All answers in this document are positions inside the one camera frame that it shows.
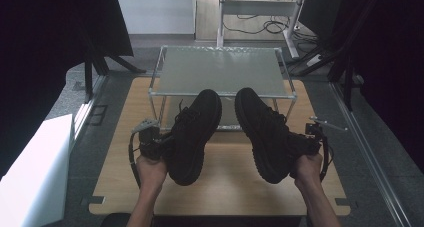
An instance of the grey floor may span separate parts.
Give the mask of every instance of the grey floor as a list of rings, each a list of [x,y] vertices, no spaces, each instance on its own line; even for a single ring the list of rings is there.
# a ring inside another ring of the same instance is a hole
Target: grey floor
[[[161,45],[215,45],[214,42],[194,41],[190,36],[131,36],[131,41],[135,58],[126,57],[126,59],[140,68],[147,69],[146,75],[151,74]],[[226,45],[279,47],[284,46],[284,43],[226,42]],[[110,67],[109,76],[70,156],[65,218],[49,226],[100,226],[105,217],[91,214],[88,204],[94,201],[92,193],[131,81],[140,76],[112,60],[107,62]],[[304,67],[303,64],[294,72]],[[316,115],[337,126],[345,127],[348,122],[326,79],[329,67],[330,65],[298,79],[304,82]],[[83,74],[83,66],[76,66],[68,72],[68,84],[47,118],[68,113],[75,114],[78,111],[84,99]],[[359,88],[355,88],[352,92],[352,105],[352,114],[361,127],[391,188],[399,198],[410,225],[423,226],[423,174],[393,133],[361,96]],[[348,203],[345,204],[351,207],[351,213],[348,216],[340,217],[342,224],[344,226],[398,226],[388,207],[387,198],[382,194],[384,191],[378,186],[375,176],[370,171],[371,167],[365,161],[364,154],[352,132],[343,133],[328,128],[325,132],[330,145],[334,148],[334,164],[348,198]],[[300,226],[306,226],[304,219]]]

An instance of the hand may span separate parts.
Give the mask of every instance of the hand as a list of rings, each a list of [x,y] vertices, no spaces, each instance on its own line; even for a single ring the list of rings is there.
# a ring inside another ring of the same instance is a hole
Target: hand
[[[160,192],[168,173],[163,159],[151,160],[140,155],[137,158],[137,170],[141,182],[140,188],[158,190]]]
[[[302,155],[297,159],[295,185],[300,189],[311,184],[320,183],[321,163],[322,156],[320,154]]]

